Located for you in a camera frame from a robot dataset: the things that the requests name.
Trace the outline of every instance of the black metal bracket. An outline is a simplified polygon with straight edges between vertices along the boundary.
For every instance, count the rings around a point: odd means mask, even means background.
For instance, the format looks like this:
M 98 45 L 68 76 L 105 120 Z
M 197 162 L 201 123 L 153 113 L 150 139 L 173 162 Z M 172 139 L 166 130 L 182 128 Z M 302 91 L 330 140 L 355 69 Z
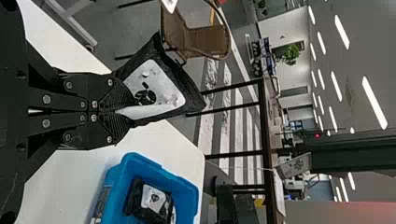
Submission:
M 220 87 L 213 90 L 201 91 L 202 95 L 214 94 L 221 91 L 234 90 L 247 86 L 256 86 L 258 88 L 259 101 L 251 102 L 242 105 L 233 105 L 223 108 L 215 108 L 212 110 L 202 111 L 198 113 L 190 113 L 188 117 L 202 116 L 206 114 L 214 114 L 222 111 L 235 110 L 238 108 L 246 108 L 254 105 L 260 107 L 260 124 L 261 124 L 261 150 L 255 151 L 242 151 L 242 152 L 232 152 L 232 153 L 221 153 L 214 155 L 206 155 L 207 160 L 212 159 L 224 159 L 224 158 L 235 158 L 235 157 L 246 157 L 246 156 L 262 156 L 263 168 L 266 170 L 264 173 L 264 185 L 245 185 L 245 186 L 233 186 L 233 188 L 239 189 L 234 190 L 233 194 L 265 194 L 265 204 L 267 209 L 267 222 L 277 223 L 277 211 L 276 211 L 276 193 L 275 193 L 275 180 L 274 174 L 270 169 L 273 169 L 272 163 L 272 150 L 269 140 L 269 127 L 268 127 L 268 117 L 267 117 L 267 103 L 265 96 L 265 79 L 263 77 L 256 78 L 247 82 L 236 83 L 230 86 Z

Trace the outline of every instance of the black fabric object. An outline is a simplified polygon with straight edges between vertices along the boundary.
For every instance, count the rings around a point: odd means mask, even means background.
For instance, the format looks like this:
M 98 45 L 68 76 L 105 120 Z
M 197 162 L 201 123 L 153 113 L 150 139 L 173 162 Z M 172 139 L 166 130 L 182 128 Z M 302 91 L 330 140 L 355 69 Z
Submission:
M 147 185 L 144 180 L 140 177 L 135 178 L 132 181 L 131 187 L 129 189 L 129 196 L 125 202 L 124 214 L 126 216 L 135 216 L 140 220 L 145 221 L 147 224 L 170 224 L 172 220 L 172 211 L 174 206 L 174 201 L 169 193 L 163 192 L 166 196 L 164 205 L 161 206 L 161 210 L 157 213 L 151 208 L 142 207 L 142 200 L 145 200 L 144 187 L 151 187 Z M 159 200 L 158 195 L 152 195 L 153 200 Z
M 205 101 L 192 79 L 180 65 L 178 65 L 169 56 L 166 55 L 159 32 L 154 34 L 150 41 L 145 46 L 143 46 L 143 48 L 141 48 L 135 55 L 133 55 L 132 58 L 124 66 L 112 72 L 112 75 L 115 78 L 118 78 L 120 81 L 124 81 L 129 75 L 132 74 L 134 70 L 136 70 L 142 63 L 147 60 L 153 60 L 161 67 L 161 69 L 165 72 L 169 79 L 183 94 L 184 98 L 186 99 L 186 104 L 177 109 L 167 111 L 156 116 L 142 119 L 132 119 L 131 126 L 133 128 L 146 125 L 153 121 L 168 119 L 185 113 L 201 111 L 205 108 Z

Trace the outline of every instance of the ceiling light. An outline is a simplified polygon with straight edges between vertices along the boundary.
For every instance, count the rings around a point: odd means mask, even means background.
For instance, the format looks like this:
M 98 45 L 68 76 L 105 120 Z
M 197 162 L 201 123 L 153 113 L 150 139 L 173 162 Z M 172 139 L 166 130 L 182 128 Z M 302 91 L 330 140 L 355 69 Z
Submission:
M 341 198 L 341 192 L 340 189 L 338 187 L 335 187 L 335 190 L 337 191 L 337 196 L 338 196 L 338 202 L 342 202 L 343 199 Z
M 340 87 L 338 86 L 337 78 L 335 77 L 334 72 L 332 72 L 332 84 L 335 87 L 335 92 L 337 92 L 338 100 L 343 101 L 343 95 L 341 94 Z
M 323 54 L 326 55 L 326 47 L 324 46 L 323 39 L 321 37 L 320 32 L 318 32 L 318 40 L 319 40 L 320 47 L 322 48 Z
M 329 106 L 329 112 L 330 112 L 330 117 L 332 118 L 332 126 L 334 127 L 335 132 L 338 133 L 337 122 L 335 121 L 334 113 L 332 112 L 331 106 Z
M 308 11 L 309 11 L 309 17 L 311 17 L 312 24 L 315 25 L 315 23 L 316 23 L 315 15 L 314 15 L 314 12 L 312 11 L 311 6 L 308 7 Z
M 314 111 L 315 123 L 318 123 L 317 111 L 315 109 L 313 109 L 313 111 Z
M 314 58 L 314 61 L 316 61 L 317 60 L 317 54 L 315 53 L 314 46 L 312 45 L 312 43 L 310 45 L 311 45 L 312 57 Z
M 346 30 L 344 29 L 344 26 L 341 23 L 340 18 L 338 18 L 338 15 L 335 15 L 334 22 L 335 22 L 335 26 L 337 27 L 338 33 L 341 36 L 341 39 L 343 39 L 346 49 L 349 49 L 349 38 L 347 37 Z
M 318 116 L 318 121 L 319 121 L 320 129 L 323 131 L 323 123 L 321 122 L 321 117 L 320 116 Z
M 318 69 L 318 76 L 319 76 L 319 81 L 320 81 L 320 85 L 322 86 L 322 89 L 326 90 L 326 87 L 324 86 L 323 76 L 321 75 L 320 69 Z
M 312 92 L 312 98 L 314 98 L 315 107 L 318 107 L 317 97 L 315 97 L 315 93 L 314 92 Z
M 341 188 L 343 189 L 343 193 L 344 193 L 344 198 L 346 199 L 346 202 L 349 202 L 349 198 L 347 197 L 347 189 L 346 189 L 346 185 L 344 184 L 344 179 L 340 178 L 340 182 L 341 182 Z
M 378 122 L 381 125 L 381 128 L 383 130 L 387 129 L 387 127 L 388 127 L 387 119 L 385 118 L 385 115 L 382 112 L 381 106 L 379 106 L 379 103 L 375 98 L 373 89 L 371 88 L 370 83 L 366 77 L 363 77 L 362 85 L 363 85 L 364 91 L 366 92 L 367 97 L 369 98 L 370 104 L 375 112 L 376 118 L 378 119 Z
M 317 79 L 315 78 L 314 71 L 311 71 L 312 81 L 314 82 L 315 88 L 317 87 Z
M 355 190 L 356 186 L 355 186 L 355 181 L 353 180 L 353 176 L 352 173 L 347 173 L 347 177 L 349 178 L 349 183 L 350 183 L 350 187 Z
M 324 115 L 323 104 L 322 104 L 322 102 L 321 102 L 320 96 L 318 96 L 318 100 L 319 100 L 320 110 L 321 110 L 321 112 L 322 112 L 322 115 Z

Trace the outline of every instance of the potted plant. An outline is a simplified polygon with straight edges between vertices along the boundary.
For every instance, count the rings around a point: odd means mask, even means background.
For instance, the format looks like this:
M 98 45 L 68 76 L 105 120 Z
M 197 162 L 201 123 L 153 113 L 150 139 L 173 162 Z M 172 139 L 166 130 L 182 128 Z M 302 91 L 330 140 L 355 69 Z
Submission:
M 295 44 L 288 45 L 287 49 L 283 54 L 276 54 L 277 63 L 285 63 L 287 65 L 295 65 L 297 63 L 297 58 L 300 56 L 300 50 Z

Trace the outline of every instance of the white table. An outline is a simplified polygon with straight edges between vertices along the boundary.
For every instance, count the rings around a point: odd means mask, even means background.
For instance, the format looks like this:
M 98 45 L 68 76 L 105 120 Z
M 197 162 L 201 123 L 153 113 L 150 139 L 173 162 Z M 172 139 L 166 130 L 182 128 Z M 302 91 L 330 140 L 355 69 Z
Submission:
M 26 38 L 52 66 L 68 72 L 110 72 L 31 0 L 18 0 L 18 3 Z M 130 130 L 116 147 L 56 151 L 26 183 L 16 223 L 87 223 L 106 170 L 132 151 L 198 187 L 199 210 L 195 223 L 200 223 L 204 154 L 165 120 Z

